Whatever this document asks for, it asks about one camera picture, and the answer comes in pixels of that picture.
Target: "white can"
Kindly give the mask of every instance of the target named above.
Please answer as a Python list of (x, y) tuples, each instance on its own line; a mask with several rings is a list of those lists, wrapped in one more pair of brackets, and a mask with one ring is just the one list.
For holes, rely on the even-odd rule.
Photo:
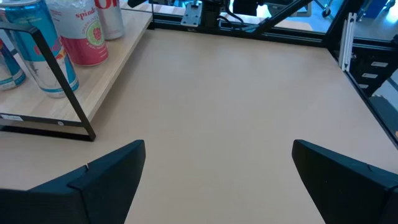
[(72, 62), (91, 66), (108, 58), (100, 18), (93, 1), (47, 0), (47, 5)]
[(119, 0), (95, 0), (99, 20), (105, 40), (113, 40), (124, 35), (122, 11)]

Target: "table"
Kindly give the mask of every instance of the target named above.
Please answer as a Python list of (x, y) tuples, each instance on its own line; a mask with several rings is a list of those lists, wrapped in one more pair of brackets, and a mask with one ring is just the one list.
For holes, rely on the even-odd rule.
[[(152, 12), (152, 7), (148, 3), (142, 3), (142, 4), (140, 4), (140, 5), (138, 5), (138, 6), (134, 7), (134, 8), (131, 8), (129, 5), (127, 5), (127, 1), (126, 0), (122, 0), (120, 4), (121, 4), (121, 7), (123, 9), (134, 9), (134, 10), (139, 10), (139, 11)], [(185, 8), (154, 4), (154, 12), (182, 16), (182, 15), (185, 14)], [(222, 12), (220, 15), (224, 16), (225, 18), (227, 18), (231, 22), (239, 22), (237, 19), (229, 16), (225, 12)], [(237, 14), (237, 15), (245, 23), (248, 23), (248, 24), (258, 24), (259, 22), (261, 22), (261, 21), (263, 21), (265, 19), (264, 17), (247, 16), (247, 15), (242, 15), (242, 14)], [(307, 22), (289, 21), (287, 19), (285, 19), (282, 22), (276, 24), (276, 27), (313, 31), (311, 25), (309, 23), (307, 23)]]
[(95, 142), (0, 133), (0, 187), (144, 139), (127, 224), (317, 224), (294, 139), (398, 173), (397, 149), (321, 48), (147, 30), (92, 123)]

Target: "wire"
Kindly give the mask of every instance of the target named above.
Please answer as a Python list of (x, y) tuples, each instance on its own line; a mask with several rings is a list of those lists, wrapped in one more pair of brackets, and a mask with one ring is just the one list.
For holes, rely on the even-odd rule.
[(228, 23), (228, 25), (230, 25), (232, 27), (232, 29), (235, 29), (235, 27), (232, 25), (231, 21), (229, 21), (227, 18), (225, 18), (224, 16), (217, 16), (217, 19), (222, 19), (225, 22)]
[(232, 16), (233, 18), (235, 18), (235, 19), (241, 21), (241, 25), (242, 25), (242, 27), (243, 27), (243, 26), (244, 26), (243, 19), (241, 19), (239, 16), (233, 14), (233, 13), (229, 10), (229, 4), (230, 4), (231, 1), (230, 1), (230, 0), (225, 0), (225, 1), (226, 1), (226, 5), (225, 5), (225, 11), (226, 11), (226, 13), (227, 13), (228, 15)]

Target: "spindrift can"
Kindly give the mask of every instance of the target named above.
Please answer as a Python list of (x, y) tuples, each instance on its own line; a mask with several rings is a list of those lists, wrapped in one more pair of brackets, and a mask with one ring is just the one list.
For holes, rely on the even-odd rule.
[[(13, 24), (25, 24), (37, 27), (51, 48), (54, 57), (73, 91), (79, 87), (79, 81), (69, 57), (61, 45), (44, 0), (2, 0), (5, 19)], [(11, 32), (11, 40), (22, 55), (26, 66), (32, 73), (38, 86), (52, 98), (65, 96), (59, 82), (52, 73), (32, 36), (25, 32)]]
[(119, 0), (95, 0), (95, 6), (98, 9), (105, 40), (113, 40), (123, 36), (124, 27)]
[(72, 62), (90, 66), (108, 58), (93, 0), (47, 0), (47, 4)]
[(25, 73), (0, 39), (0, 90), (15, 88), (25, 81)]

